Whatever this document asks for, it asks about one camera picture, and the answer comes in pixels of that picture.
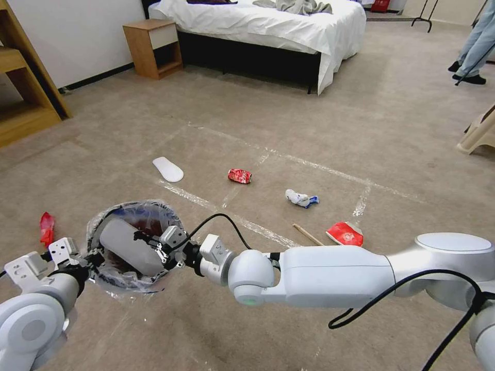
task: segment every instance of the jeans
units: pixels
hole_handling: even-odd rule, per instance
[[[484,66],[495,44],[495,0],[489,0],[485,11],[466,41],[459,54],[457,61],[461,65],[455,73],[457,76],[464,76],[469,70],[467,77],[480,73],[480,68]]]

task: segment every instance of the plastic chair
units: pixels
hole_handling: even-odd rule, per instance
[[[495,105],[474,120],[465,133],[457,149],[466,155],[481,145],[495,147]]]

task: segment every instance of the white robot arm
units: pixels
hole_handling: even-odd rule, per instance
[[[37,252],[5,265],[22,294],[0,303],[0,371],[39,368],[67,341],[77,319],[76,298],[92,266],[92,259],[78,261],[77,254],[72,239],[51,244],[45,258],[53,260],[55,269],[44,278],[48,262]]]
[[[365,310],[389,289],[395,296],[426,290],[448,307],[468,314],[476,311],[471,343],[483,367],[495,371],[495,306],[493,297],[480,300],[479,295],[481,290],[495,292],[495,248],[487,240],[460,233],[429,233],[416,237],[409,249],[388,256],[357,246],[295,247],[276,254],[249,249],[237,256],[213,234],[199,247],[190,241],[194,233],[188,236],[169,227],[152,248],[164,265],[173,260],[177,267],[192,267],[199,276],[228,286],[244,305],[286,302],[298,307]],[[92,268],[91,259],[85,266],[75,260],[75,251],[69,239],[51,245],[50,253],[61,272],[42,280],[38,277],[45,266],[35,253],[5,266],[23,293],[0,304],[0,371],[36,369],[64,343],[64,323]],[[128,256],[127,262],[137,264],[133,259],[139,257]],[[274,267],[280,270],[277,284]],[[411,276],[414,279],[394,287]]]
[[[452,337],[477,314],[471,325],[471,344],[483,368],[495,371],[495,296],[491,294],[495,293],[495,248],[485,239],[428,233],[417,236],[410,248],[388,256],[357,246],[315,246],[294,247],[280,254],[246,250],[234,257],[218,236],[209,235],[200,253],[201,273],[228,285],[241,304],[362,308],[353,318],[336,324],[348,311],[331,321],[331,329],[350,323],[388,294],[407,297],[425,290],[443,305],[467,311]],[[279,264],[278,284],[271,260]],[[445,339],[424,370],[450,340]]]

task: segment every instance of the wooden nightstand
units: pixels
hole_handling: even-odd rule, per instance
[[[174,22],[149,19],[123,27],[138,75],[158,80],[182,69]]]

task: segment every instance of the red plastic wrapper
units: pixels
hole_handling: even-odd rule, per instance
[[[55,227],[55,219],[53,216],[45,212],[40,220],[40,242],[48,248],[53,242],[53,228]]]
[[[340,245],[362,246],[362,231],[351,223],[338,222],[326,231],[326,235]]]
[[[251,173],[243,169],[230,169],[227,174],[230,180],[236,181],[242,184],[251,183]]]

